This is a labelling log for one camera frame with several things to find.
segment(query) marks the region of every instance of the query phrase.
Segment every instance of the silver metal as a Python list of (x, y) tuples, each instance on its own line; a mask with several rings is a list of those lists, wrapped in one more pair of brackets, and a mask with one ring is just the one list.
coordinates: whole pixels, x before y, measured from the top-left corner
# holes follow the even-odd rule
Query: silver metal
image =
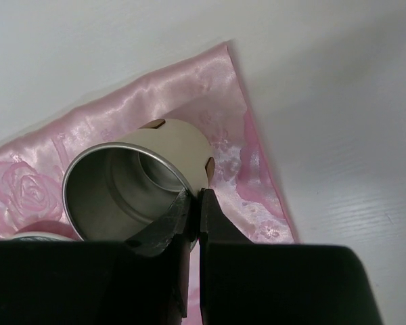
[(83, 240), (126, 240), (160, 217), (191, 186), (175, 166), (144, 147), (91, 147), (63, 180), (65, 212)]

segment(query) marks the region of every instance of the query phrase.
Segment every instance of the cylindrical tin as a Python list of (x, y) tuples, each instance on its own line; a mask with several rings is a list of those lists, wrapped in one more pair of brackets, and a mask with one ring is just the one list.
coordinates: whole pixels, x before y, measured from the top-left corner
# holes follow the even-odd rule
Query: cylindrical tin
[(65, 211), (84, 240), (126, 240), (160, 217), (183, 188), (193, 196), (207, 188), (213, 169), (212, 150), (198, 129), (152, 121), (71, 162)]
[(20, 234), (13, 235), (10, 240), (20, 240), (24, 242), (67, 242), (72, 239), (52, 234), (49, 232), (22, 232)]

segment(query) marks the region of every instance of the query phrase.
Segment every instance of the pink cloth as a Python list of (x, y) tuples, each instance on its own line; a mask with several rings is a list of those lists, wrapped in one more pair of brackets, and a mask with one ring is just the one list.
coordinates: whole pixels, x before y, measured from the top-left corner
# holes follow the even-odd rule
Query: pink cloth
[[(209, 139), (216, 163), (212, 187), (226, 216), (247, 237), (294, 241), (225, 43), (149, 73), (2, 146), (0, 238), (28, 230), (74, 236), (60, 194), (70, 161), (89, 146), (161, 117), (190, 122)], [(198, 283), (194, 249), (184, 324), (201, 324)]]

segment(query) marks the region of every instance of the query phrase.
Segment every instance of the embroidered rose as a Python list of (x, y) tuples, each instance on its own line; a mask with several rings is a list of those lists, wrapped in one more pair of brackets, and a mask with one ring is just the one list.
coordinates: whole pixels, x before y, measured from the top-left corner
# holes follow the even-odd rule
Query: embroidered rose
[(60, 184), (27, 162), (0, 161), (0, 221), (18, 229), (40, 219), (58, 220)]
[(251, 235), (251, 240), (254, 242), (277, 242), (279, 237), (279, 224), (274, 220), (265, 220), (256, 228), (256, 232)]

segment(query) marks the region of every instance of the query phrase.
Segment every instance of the white surface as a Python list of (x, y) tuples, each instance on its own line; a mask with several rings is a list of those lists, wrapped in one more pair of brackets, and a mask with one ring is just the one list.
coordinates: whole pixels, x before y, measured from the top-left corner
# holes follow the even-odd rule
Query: white surface
[(300, 238), (406, 325), (405, 0), (0, 1), (0, 142), (228, 39)]

